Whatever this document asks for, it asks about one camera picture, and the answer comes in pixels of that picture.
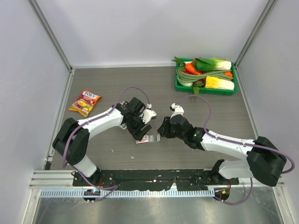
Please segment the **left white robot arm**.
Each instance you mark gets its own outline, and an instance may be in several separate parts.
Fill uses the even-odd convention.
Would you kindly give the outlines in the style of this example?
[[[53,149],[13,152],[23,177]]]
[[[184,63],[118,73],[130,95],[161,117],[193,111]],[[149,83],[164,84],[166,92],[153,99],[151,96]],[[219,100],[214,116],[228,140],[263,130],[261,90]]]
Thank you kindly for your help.
[[[88,119],[64,121],[56,135],[52,147],[65,161],[76,168],[89,186],[98,185],[101,178],[100,169],[86,155],[91,138],[112,127],[121,127],[129,131],[132,137],[141,141],[151,129],[149,122],[157,117],[151,104],[145,105],[137,98],[113,105],[107,111]]]

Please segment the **red white staple box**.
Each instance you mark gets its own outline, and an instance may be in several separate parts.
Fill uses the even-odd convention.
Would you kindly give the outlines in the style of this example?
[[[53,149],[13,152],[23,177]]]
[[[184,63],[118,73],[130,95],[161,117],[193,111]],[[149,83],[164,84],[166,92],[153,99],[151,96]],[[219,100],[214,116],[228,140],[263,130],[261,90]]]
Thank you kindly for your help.
[[[159,142],[161,140],[160,134],[152,134],[143,136],[142,140],[136,140],[136,144]]]

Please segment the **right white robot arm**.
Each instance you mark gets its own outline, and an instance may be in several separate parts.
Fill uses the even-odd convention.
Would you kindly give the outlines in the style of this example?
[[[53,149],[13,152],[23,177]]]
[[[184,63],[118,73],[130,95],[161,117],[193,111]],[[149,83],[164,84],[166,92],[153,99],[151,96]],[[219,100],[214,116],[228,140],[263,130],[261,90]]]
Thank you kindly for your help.
[[[235,157],[235,161],[218,160],[211,170],[211,179],[222,184],[234,178],[255,178],[260,183],[275,187],[286,164],[265,137],[241,140],[219,135],[201,127],[194,127],[182,115],[165,117],[158,129],[161,137],[178,138],[192,149],[213,151]]]

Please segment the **light blue stapler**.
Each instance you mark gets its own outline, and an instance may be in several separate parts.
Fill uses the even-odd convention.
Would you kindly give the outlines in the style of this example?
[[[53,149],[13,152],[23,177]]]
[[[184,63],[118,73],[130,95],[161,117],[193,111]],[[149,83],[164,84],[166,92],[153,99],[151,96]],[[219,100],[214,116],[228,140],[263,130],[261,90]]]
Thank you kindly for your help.
[[[119,125],[119,127],[122,128],[122,129],[126,129],[127,128],[127,126],[125,124]]]

